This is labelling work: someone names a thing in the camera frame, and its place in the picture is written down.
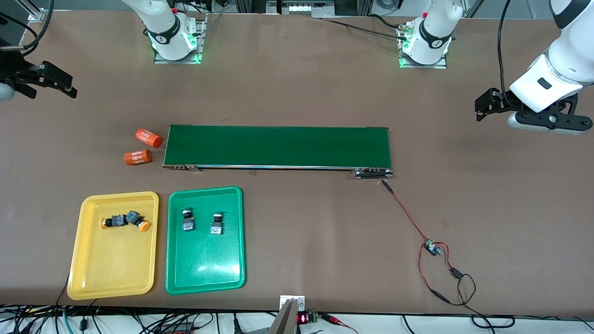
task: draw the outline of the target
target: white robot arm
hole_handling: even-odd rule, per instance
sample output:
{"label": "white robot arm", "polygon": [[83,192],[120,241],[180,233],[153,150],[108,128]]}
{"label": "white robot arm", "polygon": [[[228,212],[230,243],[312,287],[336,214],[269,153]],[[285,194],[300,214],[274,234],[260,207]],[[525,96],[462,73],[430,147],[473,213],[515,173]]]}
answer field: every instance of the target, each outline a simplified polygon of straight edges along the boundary
{"label": "white robot arm", "polygon": [[153,47],[164,59],[180,60],[197,48],[196,19],[174,14],[166,0],[122,1],[140,16]]}
{"label": "white robot arm", "polygon": [[515,111],[507,120],[513,128],[577,135],[592,127],[590,118],[573,113],[576,93],[594,83],[594,0],[549,0],[549,6],[561,36],[511,84],[508,100],[499,101],[494,89],[476,100],[477,121]]}
{"label": "white robot arm", "polygon": [[413,30],[402,52],[422,65],[438,62],[447,52],[451,34],[462,18],[463,8],[460,0],[431,0],[426,16],[418,17],[407,26]]}

